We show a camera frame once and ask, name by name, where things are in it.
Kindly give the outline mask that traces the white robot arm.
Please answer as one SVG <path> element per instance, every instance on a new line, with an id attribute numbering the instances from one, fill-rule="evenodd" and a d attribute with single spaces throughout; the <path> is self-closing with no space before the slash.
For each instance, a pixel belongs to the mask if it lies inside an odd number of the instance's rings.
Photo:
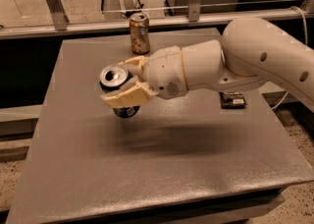
<path id="1" fill-rule="evenodd" d="M 314 50 L 259 18 L 231 21 L 219 40 L 162 48 L 109 65 L 99 80 L 111 108 L 197 89 L 237 92 L 272 82 L 314 111 Z"/>

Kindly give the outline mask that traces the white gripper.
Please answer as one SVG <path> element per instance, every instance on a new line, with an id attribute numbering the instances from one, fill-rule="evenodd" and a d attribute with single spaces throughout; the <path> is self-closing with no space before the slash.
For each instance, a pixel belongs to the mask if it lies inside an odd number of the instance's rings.
<path id="1" fill-rule="evenodd" d="M 177 46 L 157 50 L 149 58 L 135 56 L 122 61 L 119 67 L 139 79 L 130 79 L 124 84 L 107 86 L 100 98 L 110 108 L 141 106 L 154 96 L 173 99 L 188 92 L 183 73 L 183 55 Z"/>

